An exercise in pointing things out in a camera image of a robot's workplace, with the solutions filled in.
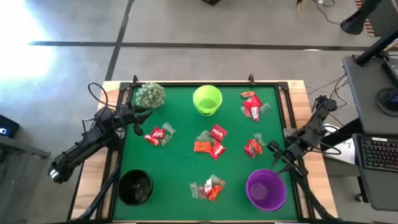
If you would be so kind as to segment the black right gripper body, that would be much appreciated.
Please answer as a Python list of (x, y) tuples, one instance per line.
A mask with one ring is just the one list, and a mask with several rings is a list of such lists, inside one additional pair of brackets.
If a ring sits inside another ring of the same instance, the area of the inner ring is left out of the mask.
[(306, 154), (308, 151), (308, 144), (300, 137), (293, 136), (292, 138), (293, 140), (285, 140), (287, 142), (285, 149), (281, 149), (280, 145), (275, 140), (270, 141), (267, 145), (267, 148), (273, 154), (275, 152), (281, 152), (282, 158), (280, 160), (286, 165), (293, 164), (296, 166), (296, 168), (299, 168), (296, 164), (296, 161), (302, 159)]

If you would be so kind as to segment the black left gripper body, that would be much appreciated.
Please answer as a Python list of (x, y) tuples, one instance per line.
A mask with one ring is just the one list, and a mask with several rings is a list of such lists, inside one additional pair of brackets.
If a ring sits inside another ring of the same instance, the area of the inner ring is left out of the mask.
[(133, 124), (133, 130), (135, 134), (138, 136), (142, 136), (143, 130), (141, 128), (141, 125), (143, 123), (136, 123), (136, 116), (138, 115), (136, 113), (136, 107), (143, 106), (137, 106), (132, 104), (122, 106), (116, 120), (118, 121), (118, 128), (125, 130), (128, 124)]

